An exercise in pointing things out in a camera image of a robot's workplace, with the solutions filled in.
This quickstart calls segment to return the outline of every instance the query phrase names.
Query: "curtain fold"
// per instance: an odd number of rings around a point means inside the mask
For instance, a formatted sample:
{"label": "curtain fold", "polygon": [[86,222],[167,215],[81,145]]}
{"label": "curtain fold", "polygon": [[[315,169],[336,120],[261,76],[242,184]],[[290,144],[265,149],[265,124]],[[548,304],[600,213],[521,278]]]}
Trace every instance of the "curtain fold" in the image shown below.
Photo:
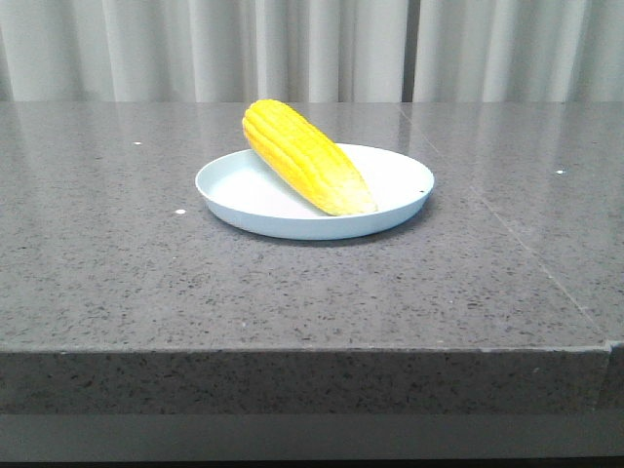
{"label": "curtain fold", "polygon": [[422,0],[414,100],[624,100],[620,0]]}
{"label": "curtain fold", "polygon": [[624,100],[621,0],[0,0],[0,100]]}

